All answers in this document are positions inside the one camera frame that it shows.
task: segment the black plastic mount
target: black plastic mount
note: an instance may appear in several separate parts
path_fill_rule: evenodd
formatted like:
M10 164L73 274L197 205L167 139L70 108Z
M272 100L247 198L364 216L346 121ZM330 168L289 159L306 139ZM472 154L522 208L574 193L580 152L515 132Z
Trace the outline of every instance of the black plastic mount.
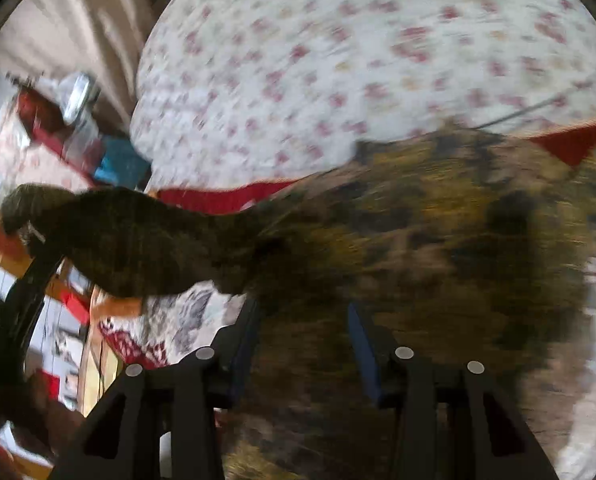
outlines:
M258 307L247 300L211 347L164 368L127 367L60 455L50 480L157 479L159 438L168 431L174 480L223 479L213 409L239 399L259 322Z
M354 304L348 327L366 394L378 408L396 410L391 480L437 478L440 403L446 405L449 478L558 479L514 403L480 363L435 365L398 345Z

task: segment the bed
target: bed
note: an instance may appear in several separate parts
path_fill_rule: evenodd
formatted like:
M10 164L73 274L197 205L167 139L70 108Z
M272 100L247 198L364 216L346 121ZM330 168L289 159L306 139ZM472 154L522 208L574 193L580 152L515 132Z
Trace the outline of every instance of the bed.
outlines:
M447 120L596 118L596 23L579 0L172 0L137 81L151 186L236 189Z

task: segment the brown fabric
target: brown fabric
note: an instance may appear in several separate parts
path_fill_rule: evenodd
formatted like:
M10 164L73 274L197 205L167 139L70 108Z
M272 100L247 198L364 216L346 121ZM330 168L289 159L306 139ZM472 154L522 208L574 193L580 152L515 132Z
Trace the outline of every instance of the brown fabric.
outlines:
M153 24L149 0L24 0L0 30L0 70L52 78L88 72L102 87L100 112L128 126Z
M72 412L62 402L50 400L47 406L45 423L49 431L49 443L56 454L66 449L85 417L80 412Z

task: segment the brown blanket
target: brown blanket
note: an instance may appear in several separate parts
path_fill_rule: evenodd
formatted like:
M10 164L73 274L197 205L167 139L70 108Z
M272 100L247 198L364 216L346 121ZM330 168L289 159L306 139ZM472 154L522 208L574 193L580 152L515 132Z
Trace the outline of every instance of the brown blanket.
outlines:
M225 440L232 478L379 478L389 416L361 391L350 300L438 362L477 359L553 458L584 392L583 267L596 251L596 160L578 170L527 140L450 130L364 143L344 167L234 216L128 190L3 206L118 297L212 279L267 312L251 387Z

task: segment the metal screw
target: metal screw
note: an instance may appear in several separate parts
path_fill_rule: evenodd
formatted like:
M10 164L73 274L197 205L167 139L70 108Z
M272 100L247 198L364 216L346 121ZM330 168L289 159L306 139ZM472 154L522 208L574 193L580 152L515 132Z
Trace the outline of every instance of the metal screw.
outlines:
M142 367L139 364L134 363L133 365L127 366L125 371L129 377L136 377L142 373Z
M484 365L480 361L469 361L466 365L466 369L472 374L480 375L484 372Z
M214 354L215 352L213 351L213 348L211 348L210 346L203 346L195 351L195 358L200 359L202 361L207 361L211 359Z
M396 357L398 359L411 359L414 356L414 351L408 346L399 346L396 348Z

